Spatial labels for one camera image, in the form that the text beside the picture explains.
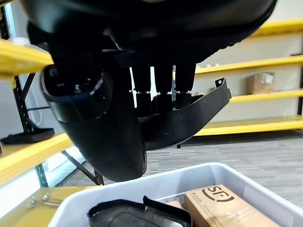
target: yellow shelf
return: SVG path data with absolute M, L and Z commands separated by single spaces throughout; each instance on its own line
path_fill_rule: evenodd
M 57 200 L 64 200 L 66 197 L 84 189 L 92 188 L 86 187 L 56 187 L 56 188 L 40 188 L 33 196 L 37 200 L 41 200 L 46 193 L 50 194 L 50 198 Z M 27 209 L 27 200 L 23 201 L 12 211 L 0 218 L 0 226 L 2 227 L 47 227 L 55 214 L 57 208 L 37 204 L 31 210 Z
M 0 74 L 1 78 L 23 73 L 41 71 L 53 63 L 51 55 L 33 47 L 14 44 L 0 39 Z
M 195 136 L 303 129 L 303 117 L 267 118 L 208 123 Z
M 250 37 L 254 38 L 260 36 L 281 35 L 281 34 L 299 33 L 299 32 L 303 32 L 303 19 L 267 22 L 264 25 L 262 25 Z
M 66 133 L 29 145 L 4 145 L 0 155 L 0 186 L 71 146 Z
M 230 99 L 230 103 L 250 102 L 250 101 L 260 101 L 260 100 L 269 100 L 269 99 L 280 99 L 280 98 L 291 98 L 291 97 L 300 97 L 300 96 L 303 96 L 303 89 L 294 90 L 294 91 L 280 91 L 280 92 L 274 92 L 274 93 L 268 93 L 268 94 L 233 96 Z
M 196 76 L 204 76 L 204 75 L 208 75 L 209 73 L 215 73 L 215 72 L 230 72 L 233 70 L 245 70 L 245 69 L 252 69 L 259 67 L 272 67 L 279 65 L 302 64 L 302 63 L 303 63 L 303 55 L 284 57 L 284 58 L 264 59 L 257 61 L 247 61 L 247 62 L 239 62 L 239 63 L 199 68 L 196 69 Z

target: white wall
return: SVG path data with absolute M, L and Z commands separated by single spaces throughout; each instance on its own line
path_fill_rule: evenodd
M 278 0 L 273 15 L 269 21 L 303 18 L 302 0 Z M 228 64 L 242 61 L 253 61 L 267 58 L 289 56 L 301 52 L 303 48 L 301 34 L 276 35 L 263 38 L 244 40 L 233 47 L 220 50 L 198 66 L 207 64 Z M 274 71 L 275 91 L 295 90 L 299 88 L 300 66 L 265 67 L 259 69 L 241 70 L 236 72 L 216 73 L 211 76 L 196 76 L 193 92 L 208 91 L 214 87 L 216 79 L 226 77 L 232 96 L 245 95 L 245 78 L 255 72 Z M 255 118 L 284 117 L 296 115 L 298 98 L 257 101 L 248 103 L 230 103 L 221 110 L 213 122 L 236 121 Z

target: yellow shelf beam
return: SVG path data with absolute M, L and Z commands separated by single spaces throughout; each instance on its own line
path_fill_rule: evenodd
M 29 145 L 4 145 L 0 155 L 0 186 L 71 146 L 66 133 Z
M 208 123 L 195 136 L 303 129 L 303 118 L 285 117 Z
M 239 63 L 199 68 L 196 69 L 196 76 L 204 76 L 216 72 L 230 72 L 233 70 L 245 70 L 245 69 L 252 69 L 259 67 L 272 67 L 279 65 L 302 64 L 302 63 L 303 63 L 303 55 L 264 59 L 257 61 L 247 61 L 247 62 L 239 62 Z
M 0 39 L 0 74 L 11 77 L 23 73 L 39 72 L 53 64 L 51 55 L 29 46 Z
M 250 38 L 303 32 L 303 19 L 267 22 Z
M 291 97 L 300 97 L 303 96 L 302 90 L 293 90 L 293 91 L 280 91 L 268 94 L 255 94 L 255 95 L 245 95 L 245 96 L 233 96 L 230 99 L 230 103 L 239 103 L 239 102 L 250 102 L 250 101 L 260 101 L 260 100 L 269 100 L 269 99 L 280 99 L 280 98 L 291 98 Z

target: metal bracket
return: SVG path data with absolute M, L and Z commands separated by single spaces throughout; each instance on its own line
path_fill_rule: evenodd
M 96 185 L 104 185 L 103 177 L 98 174 L 95 171 L 95 176 L 91 174 L 86 168 L 81 165 L 76 159 L 74 159 L 69 153 L 66 151 L 61 152 L 63 155 L 67 157 L 68 160 L 70 160 L 71 163 L 73 163 L 81 172 L 83 172 L 92 182 L 94 182 Z

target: black curved plastic piece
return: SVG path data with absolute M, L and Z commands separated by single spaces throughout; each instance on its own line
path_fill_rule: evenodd
M 143 197 L 143 203 L 113 200 L 88 212 L 91 227 L 192 227 L 190 214 L 180 208 Z
M 146 149 L 171 147 L 200 131 L 232 97 L 225 78 L 216 80 L 215 83 L 215 90 L 191 105 L 172 112 L 139 118 Z
M 116 182 L 142 176 L 146 171 L 146 149 L 133 94 L 125 86 L 125 69 L 106 73 L 110 78 L 115 75 L 117 81 L 106 83 L 104 77 L 96 92 L 105 99 L 90 95 L 92 90 L 65 95 L 55 89 L 57 83 L 48 69 L 41 75 L 44 97 L 85 159 L 98 173 Z

